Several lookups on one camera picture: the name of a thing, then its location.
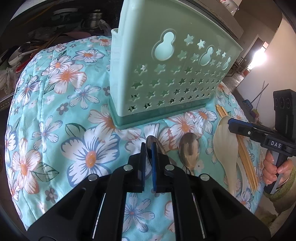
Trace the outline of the green sleeve right forearm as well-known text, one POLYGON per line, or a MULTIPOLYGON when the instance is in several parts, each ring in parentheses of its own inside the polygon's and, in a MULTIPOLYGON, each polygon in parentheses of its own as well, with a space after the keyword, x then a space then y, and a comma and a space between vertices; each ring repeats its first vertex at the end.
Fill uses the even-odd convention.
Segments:
POLYGON ((295 204, 295 168, 290 177, 274 194, 264 192, 264 195, 273 203, 278 214, 290 209, 295 204))

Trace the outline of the person's right hand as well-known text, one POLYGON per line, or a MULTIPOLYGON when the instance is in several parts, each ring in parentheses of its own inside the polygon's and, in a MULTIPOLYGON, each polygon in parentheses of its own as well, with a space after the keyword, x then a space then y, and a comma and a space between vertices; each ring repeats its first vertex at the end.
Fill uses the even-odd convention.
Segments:
POLYGON ((277 174, 282 174, 279 182, 279 186, 282 186, 288 179, 293 170, 293 162, 291 159, 287 159, 281 166, 277 167, 274 163, 274 158, 271 152, 268 150, 263 161, 262 176, 266 185, 272 184, 277 180, 277 174))

